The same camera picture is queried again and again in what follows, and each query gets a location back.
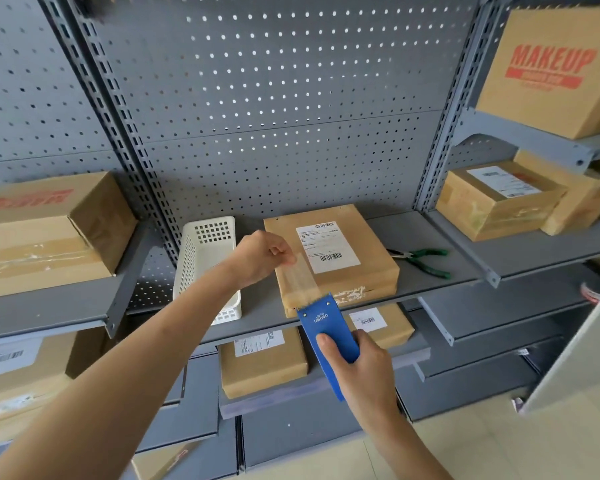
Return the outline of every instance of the beige floor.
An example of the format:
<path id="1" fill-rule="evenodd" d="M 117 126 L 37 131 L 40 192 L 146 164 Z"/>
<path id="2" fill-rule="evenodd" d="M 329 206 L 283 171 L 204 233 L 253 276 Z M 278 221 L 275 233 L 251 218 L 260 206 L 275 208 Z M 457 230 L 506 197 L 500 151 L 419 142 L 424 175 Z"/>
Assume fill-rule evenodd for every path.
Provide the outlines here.
<path id="1" fill-rule="evenodd" d="M 600 480 L 600 387 L 520 417 L 498 396 L 416 424 L 456 480 Z M 248 480 L 395 480 L 368 438 L 247 473 Z"/>

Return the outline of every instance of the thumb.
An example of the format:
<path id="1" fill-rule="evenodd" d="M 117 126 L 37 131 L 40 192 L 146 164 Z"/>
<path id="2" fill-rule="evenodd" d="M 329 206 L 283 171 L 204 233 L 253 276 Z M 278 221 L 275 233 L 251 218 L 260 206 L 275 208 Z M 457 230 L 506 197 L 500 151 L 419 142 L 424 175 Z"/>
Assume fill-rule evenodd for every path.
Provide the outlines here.
<path id="1" fill-rule="evenodd" d="M 318 335 L 316 335 L 315 341 L 318 342 L 320 352 L 322 352 L 322 354 L 325 356 L 331 368 L 336 373 L 336 376 L 339 379 L 340 375 L 347 370 L 350 364 L 346 360 L 344 360 L 344 358 L 340 354 L 336 342 L 334 342 L 333 339 L 326 333 L 319 333 Z"/>

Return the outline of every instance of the white label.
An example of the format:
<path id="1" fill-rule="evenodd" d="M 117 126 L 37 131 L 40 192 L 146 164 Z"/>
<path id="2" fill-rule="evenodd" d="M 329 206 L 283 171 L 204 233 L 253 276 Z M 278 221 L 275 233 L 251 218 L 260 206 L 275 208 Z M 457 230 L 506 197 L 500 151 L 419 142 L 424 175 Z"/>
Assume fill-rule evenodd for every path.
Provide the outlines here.
<path id="1" fill-rule="evenodd" d="M 315 274 L 360 264 L 336 222 L 297 227 L 296 232 Z"/>
<path id="2" fill-rule="evenodd" d="M 36 361 L 42 337 L 0 345 L 0 374 L 28 367 Z"/>
<path id="3" fill-rule="evenodd" d="M 23 394 L 10 399 L 0 401 L 0 415 L 11 411 L 16 411 L 28 406 L 36 398 L 33 394 Z"/>
<path id="4" fill-rule="evenodd" d="M 351 317 L 356 330 L 370 332 L 386 327 L 386 322 L 377 308 L 362 310 L 361 312 L 352 313 L 349 316 Z"/>
<path id="5" fill-rule="evenodd" d="M 486 166 L 466 171 L 476 177 L 483 184 L 495 190 L 506 198 L 520 197 L 522 195 L 538 194 L 540 190 L 514 177 L 499 166 Z"/>
<path id="6" fill-rule="evenodd" d="M 282 330 L 270 331 L 262 335 L 254 335 L 246 339 L 234 340 L 233 347 L 235 356 L 242 357 L 243 355 L 253 354 L 260 350 L 270 349 L 285 343 L 285 338 L 282 336 Z"/>

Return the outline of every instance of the shelving unit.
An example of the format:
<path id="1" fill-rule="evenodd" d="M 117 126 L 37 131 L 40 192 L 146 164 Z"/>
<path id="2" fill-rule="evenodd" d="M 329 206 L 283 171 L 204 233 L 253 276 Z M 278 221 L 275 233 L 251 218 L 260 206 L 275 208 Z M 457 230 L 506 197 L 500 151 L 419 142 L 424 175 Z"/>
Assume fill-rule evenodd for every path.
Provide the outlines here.
<path id="1" fill-rule="evenodd" d="M 583 173 L 593 160 L 600 159 L 600 135 L 568 139 L 466 107 L 460 114 L 451 144 L 460 144 L 476 134 L 496 137 L 576 173 Z"/>
<path id="2" fill-rule="evenodd" d="M 562 317 L 590 308 L 577 286 L 600 286 L 580 264 L 600 255 L 600 223 L 472 242 L 433 210 L 447 170 L 508 159 L 504 142 L 575 171 L 600 159 L 600 136 L 568 141 L 472 109 L 515 0 L 223 1 L 102 0 L 89 18 L 74 0 L 0 0 L 0 184 L 113 171 L 147 221 L 116 276 L 0 298 L 0 344 L 111 335 L 126 310 L 144 322 L 170 300 L 188 221 L 233 215 L 251 232 L 355 203 L 386 247 L 450 252 L 427 263 L 451 280 L 399 260 L 394 296 L 344 309 L 409 312 L 416 332 L 390 353 L 411 419 L 533 387 L 564 347 Z M 242 318 L 208 330 L 138 451 L 197 440 L 167 479 L 214 480 L 361 434 L 313 358 L 303 379 L 222 393 L 217 345 L 298 325 L 275 276 L 243 290 Z"/>

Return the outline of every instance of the red printed logo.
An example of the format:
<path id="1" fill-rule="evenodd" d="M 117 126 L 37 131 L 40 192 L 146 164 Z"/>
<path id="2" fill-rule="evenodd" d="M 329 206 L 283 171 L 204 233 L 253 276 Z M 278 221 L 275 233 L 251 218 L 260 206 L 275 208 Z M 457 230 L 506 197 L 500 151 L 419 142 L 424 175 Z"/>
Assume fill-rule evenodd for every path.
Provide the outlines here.
<path id="1" fill-rule="evenodd" d="M 580 72 L 597 55 L 594 48 L 519 45 L 513 51 L 505 77 L 577 89 L 584 78 Z"/>
<path id="2" fill-rule="evenodd" d="M 16 207 L 37 207 L 38 205 L 61 203 L 65 201 L 71 192 L 73 192 L 73 189 L 40 191 L 11 198 L 0 197 L 0 210 L 13 209 Z"/>

